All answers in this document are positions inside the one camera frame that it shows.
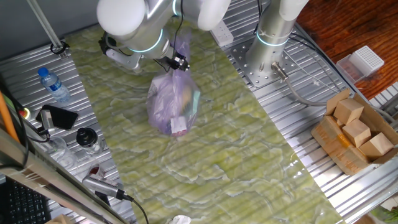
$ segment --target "robotic arm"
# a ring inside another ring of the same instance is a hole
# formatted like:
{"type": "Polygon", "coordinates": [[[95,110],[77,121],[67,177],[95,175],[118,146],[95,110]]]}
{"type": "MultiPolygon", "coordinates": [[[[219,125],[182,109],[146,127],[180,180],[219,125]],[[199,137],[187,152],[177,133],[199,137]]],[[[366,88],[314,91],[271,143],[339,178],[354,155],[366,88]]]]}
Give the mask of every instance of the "robotic arm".
{"type": "Polygon", "coordinates": [[[173,69],[189,64],[170,44],[164,29],[172,16],[182,16],[202,30],[211,30],[224,17],[231,0],[99,0],[97,17],[105,30],[101,48],[107,56],[133,70],[141,56],[156,59],[173,69]],[[116,41],[122,47],[116,47],[116,41]],[[117,51],[127,47],[132,56],[117,51]]]}
{"type": "MultiPolygon", "coordinates": [[[[301,10],[308,0],[272,0],[262,12],[257,36],[246,53],[246,61],[253,76],[273,77],[272,64],[283,63],[283,51],[301,10]]],[[[263,85],[251,80],[256,86],[263,85]]]]}

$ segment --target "keyboard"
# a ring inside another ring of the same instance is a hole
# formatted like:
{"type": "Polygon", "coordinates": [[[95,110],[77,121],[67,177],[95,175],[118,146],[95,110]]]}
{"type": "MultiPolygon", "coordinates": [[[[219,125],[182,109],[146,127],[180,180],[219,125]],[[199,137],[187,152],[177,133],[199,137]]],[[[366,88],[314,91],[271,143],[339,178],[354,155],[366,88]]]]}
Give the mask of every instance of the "keyboard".
{"type": "Polygon", "coordinates": [[[0,224],[44,224],[51,219],[47,198],[12,179],[0,185],[0,198],[0,224]]]}

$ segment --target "green mat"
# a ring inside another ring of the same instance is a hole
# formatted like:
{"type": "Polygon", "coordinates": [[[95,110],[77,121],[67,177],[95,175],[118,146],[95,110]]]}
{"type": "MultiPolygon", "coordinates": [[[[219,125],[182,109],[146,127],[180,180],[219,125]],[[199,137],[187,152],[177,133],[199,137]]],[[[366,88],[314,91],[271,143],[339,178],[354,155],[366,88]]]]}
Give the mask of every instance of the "green mat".
{"type": "MultiPolygon", "coordinates": [[[[170,33],[177,25],[171,20],[170,33]]],[[[151,224],[176,215],[212,224],[341,220],[210,33],[192,30],[202,100],[194,127],[179,138],[147,122],[147,92],[161,68],[151,60],[139,75],[120,67],[100,51],[102,35],[97,26],[67,42],[125,190],[151,224]]]]}

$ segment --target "wooden desk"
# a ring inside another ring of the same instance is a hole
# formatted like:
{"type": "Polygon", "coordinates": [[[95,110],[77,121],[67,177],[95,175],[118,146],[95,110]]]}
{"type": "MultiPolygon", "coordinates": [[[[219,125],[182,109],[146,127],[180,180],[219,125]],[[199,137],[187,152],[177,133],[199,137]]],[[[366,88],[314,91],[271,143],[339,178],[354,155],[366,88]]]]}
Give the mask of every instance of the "wooden desk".
{"type": "Polygon", "coordinates": [[[297,22],[335,63],[364,45],[385,61],[356,83],[366,98],[398,81],[397,0],[310,0],[297,22]]]}

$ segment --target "purple plastic bag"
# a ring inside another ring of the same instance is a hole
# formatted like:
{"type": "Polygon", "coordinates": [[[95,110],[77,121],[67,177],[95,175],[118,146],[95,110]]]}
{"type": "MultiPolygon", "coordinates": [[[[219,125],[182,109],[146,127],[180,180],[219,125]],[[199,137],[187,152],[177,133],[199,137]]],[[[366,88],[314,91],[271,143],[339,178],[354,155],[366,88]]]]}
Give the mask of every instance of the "purple plastic bag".
{"type": "MultiPolygon", "coordinates": [[[[190,30],[177,37],[176,51],[190,61],[190,30]]],[[[164,134],[182,136],[197,119],[200,90],[191,79],[191,71],[171,70],[152,80],[148,92],[147,111],[149,124],[164,134]]]]}

